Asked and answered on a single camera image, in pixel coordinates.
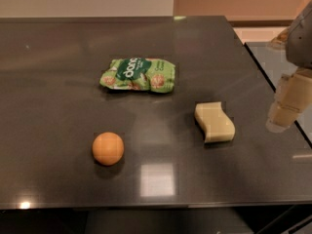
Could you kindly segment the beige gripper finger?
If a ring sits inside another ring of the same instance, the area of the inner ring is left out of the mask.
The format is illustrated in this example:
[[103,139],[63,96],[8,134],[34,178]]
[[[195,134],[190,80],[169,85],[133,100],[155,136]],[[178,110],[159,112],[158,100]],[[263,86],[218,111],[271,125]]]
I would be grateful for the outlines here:
[[312,103],[312,69],[299,67],[292,75],[280,78],[271,104],[266,128],[282,133]]
[[281,31],[277,36],[269,41],[267,47],[273,50],[284,50],[288,41],[289,30],[290,29],[287,27]]

